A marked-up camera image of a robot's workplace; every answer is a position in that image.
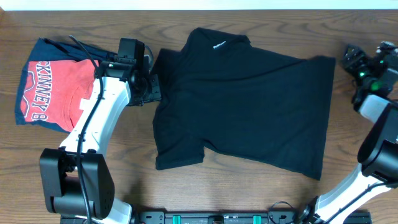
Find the black t-shirt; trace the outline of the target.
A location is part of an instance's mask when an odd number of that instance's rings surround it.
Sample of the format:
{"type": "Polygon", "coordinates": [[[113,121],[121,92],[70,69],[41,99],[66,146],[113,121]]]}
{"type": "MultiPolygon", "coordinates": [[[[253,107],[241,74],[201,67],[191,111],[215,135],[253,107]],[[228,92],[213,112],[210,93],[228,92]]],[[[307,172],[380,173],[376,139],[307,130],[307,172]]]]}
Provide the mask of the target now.
{"type": "Polygon", "coordinates": [[[245,35],[196,28],[160,50],[153,130],[158,170],[201,163],[205,149],[320,180],[336,61],[253,47],[245,35]]]}

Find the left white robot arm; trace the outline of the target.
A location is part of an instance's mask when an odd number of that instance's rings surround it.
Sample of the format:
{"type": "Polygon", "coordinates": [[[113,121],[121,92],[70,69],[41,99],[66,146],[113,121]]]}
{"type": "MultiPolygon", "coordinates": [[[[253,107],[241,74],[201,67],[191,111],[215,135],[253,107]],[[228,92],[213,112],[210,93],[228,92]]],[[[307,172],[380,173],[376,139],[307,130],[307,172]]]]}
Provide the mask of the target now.
{"type": "Polygon", "coordinates": [[[152,62],[101,62],[93,91],[76,126],[56,149],[45,148],[39,166],[45,207],[61,222],[132,223],[132,205],[115,196],[106,153],[127,106],[160,100],[152,62]]]}

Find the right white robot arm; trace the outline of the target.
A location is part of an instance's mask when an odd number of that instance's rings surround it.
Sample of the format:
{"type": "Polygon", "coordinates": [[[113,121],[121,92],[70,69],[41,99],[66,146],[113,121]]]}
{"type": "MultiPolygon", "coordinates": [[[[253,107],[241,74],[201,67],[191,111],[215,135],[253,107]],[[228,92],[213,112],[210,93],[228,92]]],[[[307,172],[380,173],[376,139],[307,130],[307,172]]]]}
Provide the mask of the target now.
{"type": "Polygon", "coordinates": [[[373,123],[358,151],[358,165],[333,190],[315,197],[293,223],[371,223],[358,209],[379,194],[397,188],[397,101],[389,94],[397,83],[397,45],[382,41],[371,57],[348,45],[341,66],[354,78],[354,110],[373,123]]]}

